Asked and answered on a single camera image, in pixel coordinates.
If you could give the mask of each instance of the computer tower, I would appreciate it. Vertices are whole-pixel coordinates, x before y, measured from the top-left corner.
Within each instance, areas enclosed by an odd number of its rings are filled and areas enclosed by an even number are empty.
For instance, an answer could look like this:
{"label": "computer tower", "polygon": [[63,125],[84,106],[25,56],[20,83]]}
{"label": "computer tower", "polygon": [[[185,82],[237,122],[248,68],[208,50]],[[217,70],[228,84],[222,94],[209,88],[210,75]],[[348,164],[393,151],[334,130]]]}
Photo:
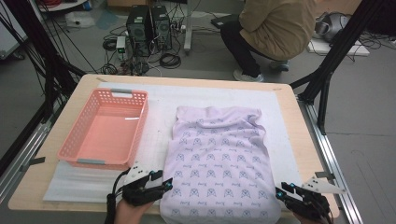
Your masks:
{"label": "computer tower", "polygon": [[149,6],[134,5],[126,22],[134,56],[150,55],[149,44],[153,39]]}
{"label": "computer tower", "polygon": [[154,38],[157,49],[171,49],[172,38],[170,32],[170,20],[165,6],[151,8],[152,22],[154,26]]}

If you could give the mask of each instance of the white cloth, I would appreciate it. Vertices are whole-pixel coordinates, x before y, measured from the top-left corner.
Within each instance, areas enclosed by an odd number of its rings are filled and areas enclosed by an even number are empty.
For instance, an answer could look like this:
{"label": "white cloth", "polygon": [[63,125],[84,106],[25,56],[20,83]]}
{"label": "white cloth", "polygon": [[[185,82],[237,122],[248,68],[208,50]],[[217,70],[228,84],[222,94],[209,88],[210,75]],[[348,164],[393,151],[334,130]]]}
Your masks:
{"label": "white cloth", "polygon": [[181,106],[164,179],[173,189],[160,210],[167,223],[276,223],[280,205],[260,109]]}

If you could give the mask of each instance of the pink plastic basket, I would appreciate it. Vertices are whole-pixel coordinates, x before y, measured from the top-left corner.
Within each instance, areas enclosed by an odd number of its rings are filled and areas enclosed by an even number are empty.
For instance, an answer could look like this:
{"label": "pink plastic basket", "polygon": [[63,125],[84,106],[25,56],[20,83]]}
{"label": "pink plastic basket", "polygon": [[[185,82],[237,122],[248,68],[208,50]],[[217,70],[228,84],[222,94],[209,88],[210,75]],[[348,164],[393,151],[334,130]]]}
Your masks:
{"label": "pink plastic basket", "polygon": [[148,111],[145,91],[93,90],[58,151],[58,158],[87,168],[131,167]]}

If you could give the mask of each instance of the white sneaker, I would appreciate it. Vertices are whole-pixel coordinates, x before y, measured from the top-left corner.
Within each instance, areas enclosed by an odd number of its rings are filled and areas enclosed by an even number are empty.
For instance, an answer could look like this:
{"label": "white sneaker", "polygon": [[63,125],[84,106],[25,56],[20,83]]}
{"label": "white sneaker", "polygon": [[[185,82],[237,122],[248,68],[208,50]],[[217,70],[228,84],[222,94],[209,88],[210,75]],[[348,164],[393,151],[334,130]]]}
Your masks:
{"label": "white sneaker", "polygon": [[270,68],[281,72],[289,72],[289,60],[286,61],[272,61]]}
{"label": "white sneaker", "polygon": [[247,82],[263,82],[264,77],[262,74],[259,74],[257,77],[251,77],[248,75],[242,74],[241,70],[233,71],[233,77],[238,81],[247,81]]}

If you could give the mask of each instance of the black pants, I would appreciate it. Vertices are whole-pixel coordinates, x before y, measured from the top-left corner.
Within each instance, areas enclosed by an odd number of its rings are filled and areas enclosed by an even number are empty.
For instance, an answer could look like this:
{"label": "black pants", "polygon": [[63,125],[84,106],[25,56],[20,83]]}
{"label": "black pants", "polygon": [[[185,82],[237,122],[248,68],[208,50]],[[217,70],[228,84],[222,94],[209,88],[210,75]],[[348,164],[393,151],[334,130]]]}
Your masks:
{"label": "black pants", "polygon": [[265,58],[271,58],[251,47],[244,37],[239,34],[242,29],[243,28],[239,21],[228,21],[220,29],[221,38],[223,39],[227,49],[235,57],[239,66],[242,68],[243,74],[251,77],[257,77],[261,73],[260,66],[251,55],[251,51]]}

